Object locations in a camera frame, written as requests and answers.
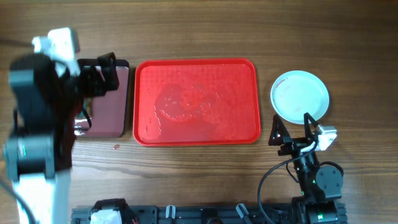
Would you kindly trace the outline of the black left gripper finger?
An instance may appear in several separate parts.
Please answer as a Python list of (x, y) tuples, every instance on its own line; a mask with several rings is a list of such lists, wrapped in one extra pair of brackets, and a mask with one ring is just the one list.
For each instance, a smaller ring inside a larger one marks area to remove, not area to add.
[(101, 67), (106, 90), (117, 90), (119, 88), (119, 79), (116, 71), (116, 56), (114, 52), (99, 56), (97, 61)]
[(106, 94), (105, 82), (95, 66), (83, 67), (80, 82), (86, 97), (104, 96)]

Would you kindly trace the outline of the light green plate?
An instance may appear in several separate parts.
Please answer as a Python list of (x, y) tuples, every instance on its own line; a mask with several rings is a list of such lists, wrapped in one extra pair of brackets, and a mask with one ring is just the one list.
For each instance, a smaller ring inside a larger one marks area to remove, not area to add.
[(303, 124), (305, 113), (322, 118), (330, 105), (326, 85), (314, 74), (292, 70), (279, 76), (271, 86), (270, 100), (275, 112), (294, 124)]

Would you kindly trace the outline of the green yellow sponge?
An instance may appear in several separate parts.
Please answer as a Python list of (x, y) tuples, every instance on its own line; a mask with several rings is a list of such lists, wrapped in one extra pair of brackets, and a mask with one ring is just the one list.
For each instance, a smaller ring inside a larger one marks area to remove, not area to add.
[(86, 110), (89, 116), (93, 115), (92, 112), (92, 98), (86, 98), (83, 104), (83, 108)]

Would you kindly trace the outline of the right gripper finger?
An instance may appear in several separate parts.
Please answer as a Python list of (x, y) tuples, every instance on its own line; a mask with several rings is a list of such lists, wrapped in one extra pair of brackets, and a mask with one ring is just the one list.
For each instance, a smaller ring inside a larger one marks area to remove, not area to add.
[(312, 142), (317, 140), (317, 134), (312, 131), (312, 128), (316, 128), (318, 123), (310, 115), (310, 113), (305, 113), (304, 116), (304, 128), (305, 128), (305, 142), (307, 145), (311, 145)]
[(292, 138), (279, 115), (275, 114), (272, 120), (272, 129), (268, 145), (281, 146), (292, 142)]

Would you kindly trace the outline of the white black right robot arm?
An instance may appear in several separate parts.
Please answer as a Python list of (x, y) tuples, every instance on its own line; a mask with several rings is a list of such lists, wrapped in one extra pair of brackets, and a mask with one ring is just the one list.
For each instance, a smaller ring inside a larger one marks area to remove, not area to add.
[(279, 146), (279, 156), (290, 159), (269, 169), (290, 163), (291, 175), (299, 184), (301, 196), (289, 203), (246, 207), (166, 207), (130, 206), (123, 198), (97, 201), (90, 208), (72, 211), (72, 223), (346, 223), (342, 197), (344, 170), (334, 162), (319, 162), (318, 151), (326, 150), (337, 137), (333, 126), (318, 124), (319, 109), (329, 105), (325, 84), (303, 70), (283, 73), (271, 87), (271, 102), (276, 111), (269, 145)]

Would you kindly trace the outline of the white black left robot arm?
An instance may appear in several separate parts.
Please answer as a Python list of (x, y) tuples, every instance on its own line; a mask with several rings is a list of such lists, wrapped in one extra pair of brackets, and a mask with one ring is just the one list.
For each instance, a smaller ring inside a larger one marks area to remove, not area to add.
[(21, 223), (67, 223), (75, 117), (88, 116), (86, 98), (117, 90), (114, 53), (93, 64), (56, 72), (57, 59), (36, 53), (11, 63), (9, 85), (15, 94), (14, 129), (4, 145), (7, 191), (15, 197)]

